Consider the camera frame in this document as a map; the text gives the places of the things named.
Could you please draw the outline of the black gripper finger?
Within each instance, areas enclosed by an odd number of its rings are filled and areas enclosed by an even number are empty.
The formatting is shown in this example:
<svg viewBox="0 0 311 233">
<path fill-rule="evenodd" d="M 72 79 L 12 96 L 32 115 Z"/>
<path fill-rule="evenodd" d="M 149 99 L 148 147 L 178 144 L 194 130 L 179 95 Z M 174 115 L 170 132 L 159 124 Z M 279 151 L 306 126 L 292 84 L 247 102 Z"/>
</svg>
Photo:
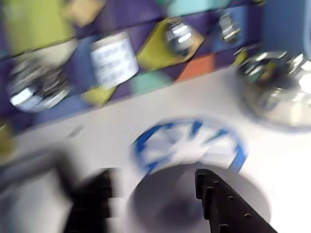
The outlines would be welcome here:
<svg viewBox="0 0 311 233">
<path fill-rule="evenodd" d="M 196 198 L 202 202 L 211 233 L 275 233 L 228 183 L 211 170 L 195 172 Z"/>
<path fill-rule="evenodd" d="M 114 197 L 115 168 L 105 168 L 85 179 L 71 195 L 72 208 L 65 233 L 108 233 L 111 217 L 109 200 Z"/>
</svg>

